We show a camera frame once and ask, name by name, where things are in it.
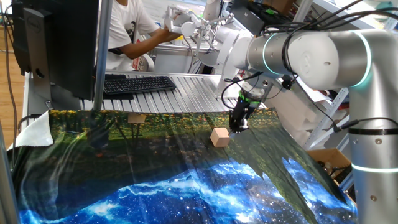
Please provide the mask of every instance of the blue led ring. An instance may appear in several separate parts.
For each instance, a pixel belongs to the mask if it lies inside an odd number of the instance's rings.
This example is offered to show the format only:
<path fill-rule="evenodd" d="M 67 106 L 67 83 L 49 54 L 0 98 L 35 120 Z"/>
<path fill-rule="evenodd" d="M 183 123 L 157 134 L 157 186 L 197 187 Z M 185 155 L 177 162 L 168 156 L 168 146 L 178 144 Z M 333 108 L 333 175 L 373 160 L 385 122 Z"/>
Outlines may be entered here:
<path fill-rule="evenodd" d="M 358 31 L 353 30 L 352 31 L 354 34 L 358 35 L 358 37 L 363 41 L 363 44 L 365 45 L 365 49 L 366 49 L 366 56 L 368 58 L 368 64 L 366 65 L 366 71 L 364 76 L 362 77 L 361 81 L 359 81 L 359 83 L 357 83 L 355 86 L 352 87 L 357 87 L 360 84 L 362 84 L 363 82 L 365 82 L 365 80 L 367 79 L 367 77 L 369 76 L 370 72 L 371 72 L 371 66 L 372 66 L 372 51 L 371 51 L 371 46 L 369 45 L 369 42 L 366 40 L 366 38 Z"/>
<path fill-rule="evenodd" d="M 368 168 L 368 167 L 360 167 L 352 164 L 353 168 L 363 172 L 372 172 L 378 174 L 394 174 L 398 173 L 398 168 L 389 168 L 389 169 L 382 169 L 382 168 Z"/>
<path fill-rule="evenodd" d="M 275 75 L 283 75 L 283 74 L 279 74 L 279 73 L 276 73 L 276 72 L 272 71 L 272 70 L 268 67 L 267 62 L 266 62 L 266 47 L 267 47 L 268 42 L 269 42 L 269 41 L 271 40 L 271 38 L 273 38 L 273 36 L 275 36 L 275 35 L 276 35 L 276 34 L 273 34 L 272 36 L 270 36 L 270 37 L 268 38 L 266 44 L 264 44 L 264 48 L 263 48 L 263 50 L 262 50 L 262 60 L 264 61 L 264 65 L 267 67 L 267 69 L 268 69 L 270 72 L 272 72 L 272 73 L 275 74 Z"/>

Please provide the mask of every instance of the wooden block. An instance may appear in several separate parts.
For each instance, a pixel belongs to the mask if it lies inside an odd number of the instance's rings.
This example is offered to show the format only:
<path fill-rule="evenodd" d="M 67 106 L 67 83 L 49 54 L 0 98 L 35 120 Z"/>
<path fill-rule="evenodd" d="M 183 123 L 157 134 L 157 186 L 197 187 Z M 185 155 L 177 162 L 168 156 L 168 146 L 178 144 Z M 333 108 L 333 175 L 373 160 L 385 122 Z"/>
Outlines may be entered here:
<path fill-rule="evenodd" d="M 144 124 L 146 116 L 142 114 L 129 113 L 129 123 L 130 124 Z"/>
<path fill-rule="evenodd" d="M 229 133 L 226 128 L 215 128 L 210 137 L 214 147 L 227 147 L 229 140 Z"/>

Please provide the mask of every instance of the galaxy print tablecloth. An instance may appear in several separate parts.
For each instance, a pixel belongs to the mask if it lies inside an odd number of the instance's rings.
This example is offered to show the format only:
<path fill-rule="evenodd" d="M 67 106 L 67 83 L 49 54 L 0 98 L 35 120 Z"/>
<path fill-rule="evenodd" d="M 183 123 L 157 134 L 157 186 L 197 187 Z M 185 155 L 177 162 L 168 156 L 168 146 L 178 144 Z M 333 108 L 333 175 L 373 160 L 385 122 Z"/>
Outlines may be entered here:
<path fill-rule="evenodd" d="M 227 113 L 50 111 L 55 144 L 22 147 L 13 181 L 30 223 L 357 223 L 350 201 L 281 126 L 257 111 L 214 148 Z"/>

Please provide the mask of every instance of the person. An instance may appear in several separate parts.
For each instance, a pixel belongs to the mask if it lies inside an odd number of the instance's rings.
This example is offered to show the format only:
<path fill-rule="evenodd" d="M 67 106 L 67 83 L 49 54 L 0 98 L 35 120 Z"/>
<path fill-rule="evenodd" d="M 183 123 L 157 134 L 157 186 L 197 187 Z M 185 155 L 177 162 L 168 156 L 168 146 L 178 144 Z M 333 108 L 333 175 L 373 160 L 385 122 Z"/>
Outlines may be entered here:
<path fill-rule="evenodd" d="M 106 69 L 133 70 L 132 60 L 180 36 L 161 29 L 146 13 L 141 0 L 112 1 Z M 138 36 L 144 34 L 151 38 L 137 42 Z"/>

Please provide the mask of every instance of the white t-shirt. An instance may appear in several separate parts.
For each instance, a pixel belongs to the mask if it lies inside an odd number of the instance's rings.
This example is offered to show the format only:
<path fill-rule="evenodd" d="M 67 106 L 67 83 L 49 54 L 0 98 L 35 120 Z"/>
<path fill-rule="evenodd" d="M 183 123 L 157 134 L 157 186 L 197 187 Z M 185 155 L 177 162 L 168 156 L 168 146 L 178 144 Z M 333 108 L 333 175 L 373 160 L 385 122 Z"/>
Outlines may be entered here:
<path fill-rule="evenodd" d="M 158 28 L 146 13 L 141 0 L 128 0 L 127 6 L 113 0 L 106 69 L 133 70 L 132 60 L 118 48 L 135 43 L 138 35 L 150 34 Z"/>

